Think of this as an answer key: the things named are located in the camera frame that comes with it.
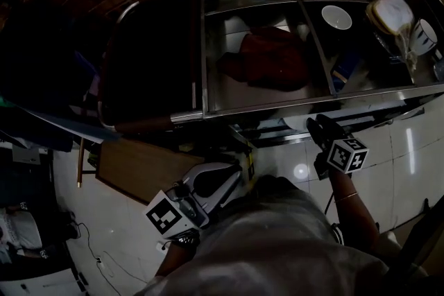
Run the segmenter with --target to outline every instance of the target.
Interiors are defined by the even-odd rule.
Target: wooden board
[[[103,142],[96,177],[128,197],[148,204],[203,158],[147,143],[119,139]]]

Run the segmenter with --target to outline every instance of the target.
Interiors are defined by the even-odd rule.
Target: gray shirt
[[[192,261],[138,295],[362,295],[387,271],[336,243],[304,191],[238,203],[200,239]]]

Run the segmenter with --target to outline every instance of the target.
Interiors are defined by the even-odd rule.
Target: white mug
[[[434,29],[424,19],[419,19],[410,35],[410,49],[416,55],[423,55],[435,47],[438,38]]]

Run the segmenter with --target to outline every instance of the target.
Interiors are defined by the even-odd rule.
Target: fabric
[[[1,244],[11,243],[14,247],[20,248],[20,240],[15,226],[12,223],[11,216],[6,213],[6,209],[0,209],[0,228],[3,232]]]
[[[10,215],[12,224],[19,237],[19,243],[25,249],[41,249],[39,229],[33,215],[26,211],[17,211]]]
[[[200,239],[192,261],[137,295],[373,295],[388,270],[337,244],[325,215],[300,190],[223,211]]]
[[[220,72],[254,87],[297,90],[309,81],[299,38],[275,27],[252,28],[239,53],[225,53],[217,62]]]

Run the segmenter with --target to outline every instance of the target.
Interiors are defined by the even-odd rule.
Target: white tile floor
[[[381,230],[419,214],[425,198],[435,204],[444,194],[444,96],[426,104],[425,114],[356,134],[369,148],[362,171],[353,175],[356,188]],[[256,174],[285,176],[310,192],[324,209],[332,188],[319,181],[313,167],[319,149],[313,142],[263,148],[255,152]],[[92,176],[76,187],[77,151],[56,153],[55,186],[59,203],[72,210],[91,233],[91,248],[104,260],[103,273],[122,295],[132,295],[148,281],[163,259],[156,250],[162,239],[145,221],[144,206],[117,193]],[[334,205],[327,217],[338,221]],[[91,295],[113,295],[87,247],[87,234],[68,241],[73,260],[89,282]]]

